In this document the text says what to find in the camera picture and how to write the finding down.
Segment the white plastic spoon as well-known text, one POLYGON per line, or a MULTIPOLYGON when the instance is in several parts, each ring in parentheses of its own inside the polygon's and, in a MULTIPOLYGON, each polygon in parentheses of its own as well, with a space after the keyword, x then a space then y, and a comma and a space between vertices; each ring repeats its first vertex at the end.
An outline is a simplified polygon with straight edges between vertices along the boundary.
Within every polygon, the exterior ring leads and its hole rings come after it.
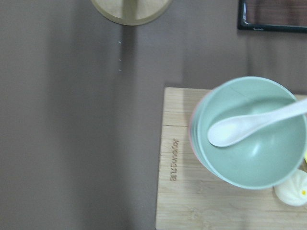
POLYGON ((207 139, 214 146, 228 147, 266 126, 306 112, 307 100, 303 99, 262 114, 233 116, 213 124, 208 130, 207 139))

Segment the wooden cutting board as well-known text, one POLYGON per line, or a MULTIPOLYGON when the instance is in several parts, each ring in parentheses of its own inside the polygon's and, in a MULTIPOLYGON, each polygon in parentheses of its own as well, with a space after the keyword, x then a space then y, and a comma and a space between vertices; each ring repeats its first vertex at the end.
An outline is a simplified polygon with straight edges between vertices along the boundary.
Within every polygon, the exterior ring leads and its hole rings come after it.
POLYGON ((155 227, 158 230, 304 230, 306 206, 281 202, 273 189, 246 190, 219 179, 194 155, 188 134, 204 89, 164 91, 155 227))

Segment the wooden mug tree stand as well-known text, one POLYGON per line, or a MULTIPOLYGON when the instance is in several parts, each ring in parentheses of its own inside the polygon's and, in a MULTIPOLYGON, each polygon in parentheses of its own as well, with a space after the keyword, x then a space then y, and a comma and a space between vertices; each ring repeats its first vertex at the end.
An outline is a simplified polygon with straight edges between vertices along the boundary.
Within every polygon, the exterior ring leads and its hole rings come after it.
POLYGON ((92 0, 92 4, 104 17, 128 26, 154 21, 171 3, 171 0, 92 0))

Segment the white toy bun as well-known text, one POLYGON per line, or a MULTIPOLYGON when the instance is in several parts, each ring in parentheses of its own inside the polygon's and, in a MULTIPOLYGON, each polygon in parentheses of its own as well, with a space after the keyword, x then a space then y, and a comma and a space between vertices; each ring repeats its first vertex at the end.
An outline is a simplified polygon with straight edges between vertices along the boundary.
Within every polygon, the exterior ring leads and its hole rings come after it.
POLYGON ((307 203, 307 173, 297 170, 289 179, 274 187, 276 196, 290 206, 303 206, 307 203))

